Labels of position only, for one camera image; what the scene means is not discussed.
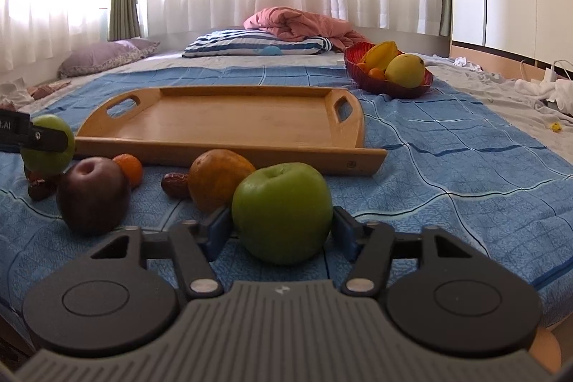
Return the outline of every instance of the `silver screw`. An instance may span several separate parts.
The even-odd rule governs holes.
[[[212,293],[219,288],[219,284],[213,279],[197,279],[191,282],[190,288],[195,293]]]
[[[346,288],[355,293],[366,293],[374,289],[374,282],[368,279],[350,279],[346,282]]]

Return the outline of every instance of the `blue and white striped pillow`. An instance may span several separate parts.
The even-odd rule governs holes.
[[[327,38],[308,37],[303,41],[281,41],[259,29],[225,29],[214,31],[185,48],[183,57],[210,55],[311,55],[330,51]]]

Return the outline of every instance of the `pillow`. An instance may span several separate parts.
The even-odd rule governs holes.
[[[185,48],[183,57],[210,55],[310,55],[330,51],[327,38],[308,37],[303,41],[282,41],[259,29],[226,29],[214,31]]]
[[[155,52],[158,45],[159,43],[141,38],[90,44],[72,52],[59,66],[58,76],[81,77],[104,72],[148,57]]]

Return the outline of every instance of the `pink blanket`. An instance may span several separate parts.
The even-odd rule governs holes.
[[[346,20],[304,12],[290,7],[271,7],[257,12],[243,23],[246,29],[263,29],[283,41],[301,41],[306,37],[326,37],[344,51],[360,41],[368,41],[354,31]]]

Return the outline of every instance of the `red woven basket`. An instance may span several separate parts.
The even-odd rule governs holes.
[[[359,88],[371,92],[372,94],[388,94],[393,98],[402,100],[419,98],[430,89],[430,86],[432,86],[432,82],[434,81],[434,75],[432,75],[427,68],[424,75],[424,84],[417,86],[416,88],[404,88],[403,86],[389,82],[388,80],[378,80],[377,78],[372,78],[366,75],[356,64],[358,64],[364,57],[364,54],[374,46],[375,44],[361,42],[345,49],[346,70],[350,73],[352,79],[358,84]]]

